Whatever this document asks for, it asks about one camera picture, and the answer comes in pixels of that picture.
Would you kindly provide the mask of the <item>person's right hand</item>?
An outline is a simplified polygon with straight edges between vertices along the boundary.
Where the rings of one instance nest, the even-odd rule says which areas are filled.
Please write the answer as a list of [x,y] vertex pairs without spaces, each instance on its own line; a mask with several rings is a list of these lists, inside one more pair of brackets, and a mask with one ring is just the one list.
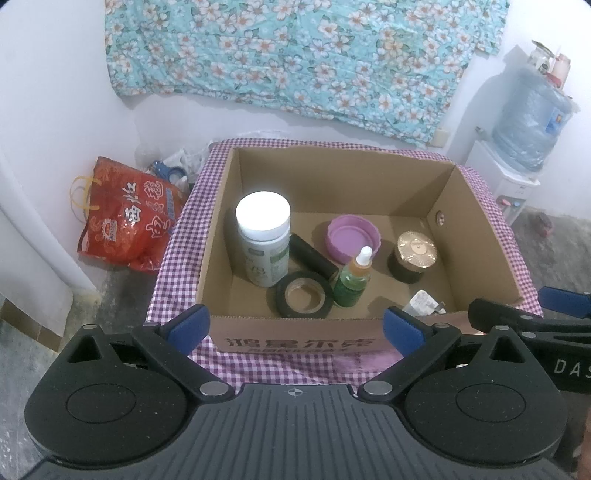
[[576,465],[576,478],[579,480],[591,479],[591,411],[588,411],[581,443],[572,454],[573,463]]

